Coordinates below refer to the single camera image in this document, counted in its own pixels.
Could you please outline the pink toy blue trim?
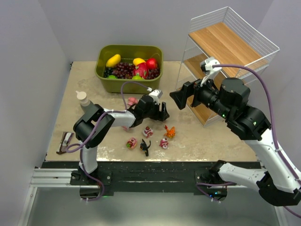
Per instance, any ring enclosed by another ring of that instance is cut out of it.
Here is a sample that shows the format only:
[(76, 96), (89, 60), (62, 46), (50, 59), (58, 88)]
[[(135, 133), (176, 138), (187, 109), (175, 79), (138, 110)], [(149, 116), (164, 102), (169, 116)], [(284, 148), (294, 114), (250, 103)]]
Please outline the pink toy blue trim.
[(128, 100), (127, 104), (129, 106), (132, 106), (132, 105), (135, 105), (138, 103), (138, 99), (135, 97), (129, 97), (127, 100)]

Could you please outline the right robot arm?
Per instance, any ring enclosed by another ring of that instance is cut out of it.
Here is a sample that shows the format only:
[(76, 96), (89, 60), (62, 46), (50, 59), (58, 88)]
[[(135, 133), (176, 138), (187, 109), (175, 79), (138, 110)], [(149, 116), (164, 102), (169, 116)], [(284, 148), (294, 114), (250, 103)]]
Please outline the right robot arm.
[(265, 170), (256, 171), (218, 160), (203, 175), (209, 186), (234, 183), (257, 191), (274, 206), (296, 206), (301, 201), (301, 185), (294, 175), (293, 164), (285, 160), (280, 145), (273, 140), (271, 123), (265, 114), (250, 105), (251, 90), (237, 78), (226, 78), (219, 89), (212, 79), (201, 85), (201, 80), (185, 82), (181, 89), (169, 95), (178, 108), (185, 108), (193, 97), (191, 107), (204, 104), (221, 116), (232, 133), (255, 152)]

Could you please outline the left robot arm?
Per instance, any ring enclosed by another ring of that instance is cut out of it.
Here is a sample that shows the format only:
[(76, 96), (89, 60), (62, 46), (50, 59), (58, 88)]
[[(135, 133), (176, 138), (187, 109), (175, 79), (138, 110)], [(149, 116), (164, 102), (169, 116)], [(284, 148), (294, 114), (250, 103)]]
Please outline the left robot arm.
[(110, 128), (134, 128), (139, 126), (144, 119), (165, 121), (168, 118), (166, 103), (160, 103), (159, 97), (152, 95), (143, 95), (136, 104), (126, 107), (123, 111), (109, 110), (93, 104), (74, 124), (73, 131), (79, 142), (67, 146), (67, 152), (73, 153), (79, 150), (79, 171), (84, 173), (85, 180), (89, 184), (94, 182), (103, 187), (103, 183), (94, 175), (98, 169), (97, 147)]

